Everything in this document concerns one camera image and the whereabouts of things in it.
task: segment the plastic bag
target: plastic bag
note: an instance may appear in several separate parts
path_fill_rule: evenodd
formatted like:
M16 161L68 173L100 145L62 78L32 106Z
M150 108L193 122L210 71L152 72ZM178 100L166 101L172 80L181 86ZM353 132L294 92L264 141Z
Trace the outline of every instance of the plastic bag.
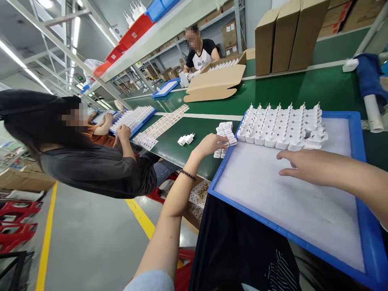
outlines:
M98 66L102 65L103 63L104 62L98 61L95 59L86 59L84 61L84 64L87 65L89 69L91 69L93 72ZM84 71L84 75L85 75L86 83L89 84L89 86L91 86L95 82L94 78L91 75L89 75L86 71Z

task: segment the black t-shirt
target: black t-shirt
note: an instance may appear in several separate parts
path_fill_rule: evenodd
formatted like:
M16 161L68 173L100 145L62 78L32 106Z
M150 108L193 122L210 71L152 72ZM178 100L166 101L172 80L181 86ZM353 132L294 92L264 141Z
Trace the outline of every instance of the black t-shirt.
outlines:
M199 56L194 50L191 50L189 52L186 62L187 67L194 67L196 70L200 70L213 61L213 59L211 58L211 52L216 47L214 41L210 39L204 39L202 40L202 44L202 52Z
M159 159L123 158L114 148L94 145L91 150L59 148L43 152L43 171L71 187L110 196L131 199L148 195L156 188L153 164Z

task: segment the orange shirt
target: orange shirt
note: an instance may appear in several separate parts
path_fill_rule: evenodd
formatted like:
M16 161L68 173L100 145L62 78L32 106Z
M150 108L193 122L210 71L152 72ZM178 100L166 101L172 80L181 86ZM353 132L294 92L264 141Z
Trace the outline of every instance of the orange shirt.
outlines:
M98 128L98 126L88 125L88 131L84 134L86 134L93 143L112 148L114 145L115 138L110 135L94 135L93 133L96 128Z

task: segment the plastic storage bin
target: plastic storage bin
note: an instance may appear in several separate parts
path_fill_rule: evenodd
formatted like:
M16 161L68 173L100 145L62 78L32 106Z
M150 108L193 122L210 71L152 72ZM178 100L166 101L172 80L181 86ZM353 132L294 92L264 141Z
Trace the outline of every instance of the plastic storage bin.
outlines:
M106 61L110 62L113 64L115 61L117 61L122 54L127 50L127 47L123 44L118 44L111 52L110 54L106 57Z
M146 11L153 22L159 21L179 0L154 0Z
M140 16L119 41L127 49L138 41L155 23L145 13Z

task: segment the ceiling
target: ceiling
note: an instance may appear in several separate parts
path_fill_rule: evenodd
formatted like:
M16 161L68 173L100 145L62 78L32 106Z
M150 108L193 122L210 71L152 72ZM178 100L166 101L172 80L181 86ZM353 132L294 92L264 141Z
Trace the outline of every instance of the ceiling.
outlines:
M33 14L31 7L31 2L34 0L18 0L30 13ZM61 15L59 2L66 1L69 6L73 0L52 0L54 6L46 11L50 14L51 17L56 18ZM143 4L147 7L152 0L143 0ZM129 12L130 3L132 1L126 0L116 0L116 1L106 1L106 0L89 0L89 2L94 5L97 12L104 17L109 25L116 26L123 33L127 30L128 25L125 21L123 11ZM71 43L70 40L70 27L72 22L67 23L67 42ZM19 57L27 58L38 53L44 52L46 50L45 44L41 33L26 19L24 18L15 8L13 8L7 1L0 1L0 37L5 39L8 44L13 46ZM55 45L46 38L48 48L54 48ZM98 59L104 61L105 57L113 49L112 44L105 38L105 36L100 32L96 27L93 21L88 16L81 17L80 25L80 36L78 42L77 55L81 60L85 59ZM58 56L62 61L64 61L64 53L62 51L55 52L55 55ZM53 66L48 55L44 58L41 58L40 61L44 63L51 70ZM64 69L64 67L56 62L54 59L54 66L57 72ZM14 75L17 72L22 73L27 78L31 77L26 74L12 59L10 59L2 50L0 50L0 80ZM32 69L38 73L41 77L50 77L52 76L46 70L42 69L35 62L29 63L28 68ZM80 68L75 69L74 77L82 75L83 72ZM57 81L54 76L51 77L51 80Z

